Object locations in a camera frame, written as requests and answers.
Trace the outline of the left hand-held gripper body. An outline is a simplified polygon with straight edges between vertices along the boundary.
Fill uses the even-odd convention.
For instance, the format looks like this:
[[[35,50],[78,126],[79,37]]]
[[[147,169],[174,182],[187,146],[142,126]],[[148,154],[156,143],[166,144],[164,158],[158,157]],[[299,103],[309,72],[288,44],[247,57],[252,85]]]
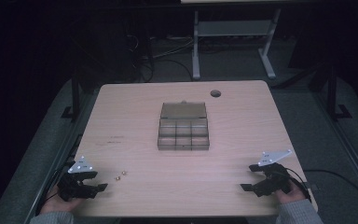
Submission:
[[[61,177],[58,183],[60,197],[64,201],[70,201],[73,198],[93,198],[94,192],[89,190],[89,185],[85,185],[83,183],[84,180],[81,181],[79,179],[81,173],[92,171],[91,165],[86,161],[84,156],[81,156]]]

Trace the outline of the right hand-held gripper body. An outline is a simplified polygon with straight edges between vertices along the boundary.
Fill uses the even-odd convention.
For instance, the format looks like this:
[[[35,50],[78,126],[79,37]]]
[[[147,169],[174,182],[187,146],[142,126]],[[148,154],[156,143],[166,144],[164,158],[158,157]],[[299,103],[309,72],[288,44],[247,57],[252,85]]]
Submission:
[[[269,196],[278,189],[281,189],[285,193],[290,191],[290,175],[287,173],[286,168],[279,164],[278,161],[289,156],[291,153],[291,149],[275,152],[265,151],[262,153],[257,164],[265,167],[263,173],[266,178],[254,185],[254,193],[258,197]]]

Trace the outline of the person's right hand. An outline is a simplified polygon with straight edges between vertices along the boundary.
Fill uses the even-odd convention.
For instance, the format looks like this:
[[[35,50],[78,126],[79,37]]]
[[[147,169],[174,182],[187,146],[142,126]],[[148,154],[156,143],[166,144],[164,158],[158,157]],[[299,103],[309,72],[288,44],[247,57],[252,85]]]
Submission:
[[[306,200],[306,196],[301,188],[299,188],[292,180],[289,181],[289,187],[290,191],[288,193],[283,192],[281,189],[275,191],[279,203],[285,204]]]

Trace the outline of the person's left hand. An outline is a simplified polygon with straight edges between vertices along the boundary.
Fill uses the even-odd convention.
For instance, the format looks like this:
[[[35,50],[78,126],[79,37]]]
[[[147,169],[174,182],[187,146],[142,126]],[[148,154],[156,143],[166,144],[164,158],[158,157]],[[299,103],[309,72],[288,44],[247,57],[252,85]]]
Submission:
[[[72,212],[84,202],[83,199],[78,198],[66,202],[59,196],[59,191],[60,189],[54,186],[48,192],[47,198],[40,210],[40,215],[51,212]]]

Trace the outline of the black metal stand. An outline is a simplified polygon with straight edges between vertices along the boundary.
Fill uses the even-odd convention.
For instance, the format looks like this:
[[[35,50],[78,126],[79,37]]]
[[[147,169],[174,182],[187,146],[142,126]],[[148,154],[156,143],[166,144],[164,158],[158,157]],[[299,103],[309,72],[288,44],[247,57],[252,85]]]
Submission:
[[[71,79],[72,87],[72,105],[67,106],[62,112],[63,119],[70,119],[72,122],[76,121],[80,112],[80,93],[79,93],[79,82],[73,77]]]
[[[351,113],[347,107],[337,104],[337,74],[335,66],[332,64],[329,64],[327,69],[326,111],[333,121],[351,119]]]

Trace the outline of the clear plastic compartment box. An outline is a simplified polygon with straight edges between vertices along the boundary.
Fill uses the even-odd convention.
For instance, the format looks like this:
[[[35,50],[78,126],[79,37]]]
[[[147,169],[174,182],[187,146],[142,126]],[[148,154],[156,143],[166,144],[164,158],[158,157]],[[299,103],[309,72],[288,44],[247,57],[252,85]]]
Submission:
[[[164,103],[158,126],[159,150],[208,150],[210,147],[205,103]]]

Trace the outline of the aluminium floor rail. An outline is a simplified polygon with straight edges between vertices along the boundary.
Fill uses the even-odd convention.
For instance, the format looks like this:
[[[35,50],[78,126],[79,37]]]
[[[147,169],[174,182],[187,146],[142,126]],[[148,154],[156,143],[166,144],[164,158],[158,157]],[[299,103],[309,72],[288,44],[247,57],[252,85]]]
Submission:
[[[314,93],[313,97],[318,106],[324,112],[324,115],[327,117],[331,128],[337,136],[337,139],[349,157],[353,171],[358,176],[358,153],[356,152],[355,147],[351,143],[349,137],[345,134],[339,124],[342,119],[351,119],[351,113],[348,111],[345,105],[334,105],[333,112],[329,112],[329,105],[320,93]]]

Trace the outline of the white metal desk frame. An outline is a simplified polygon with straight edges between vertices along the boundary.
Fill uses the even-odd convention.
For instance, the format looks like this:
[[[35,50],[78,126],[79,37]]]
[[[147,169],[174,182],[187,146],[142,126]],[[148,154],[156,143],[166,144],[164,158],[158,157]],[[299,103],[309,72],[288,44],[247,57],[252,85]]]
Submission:
[[[192,78],[200,80],[199,38],[217,36],[264,36],[266,42],[258,50],[260,60],[269,79],[276,75],[269,61],[269,48],[275,34],[282,10],[274,11],[270,20],[257,21],[201,21],[199,12],[194,12],[193,23],[193,50],[192,50]]]

